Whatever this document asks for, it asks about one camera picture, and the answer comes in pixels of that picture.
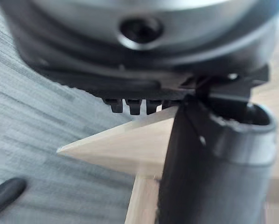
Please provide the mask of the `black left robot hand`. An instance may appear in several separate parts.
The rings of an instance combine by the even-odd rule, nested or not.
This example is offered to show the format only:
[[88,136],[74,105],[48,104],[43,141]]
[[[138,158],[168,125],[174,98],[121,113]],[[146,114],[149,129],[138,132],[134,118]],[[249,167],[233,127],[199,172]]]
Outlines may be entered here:
[[0,0],[35,72],[132,115],[177,106],[161,224],[256,224],[275,117],[250,102],[269,80],[279,0]]

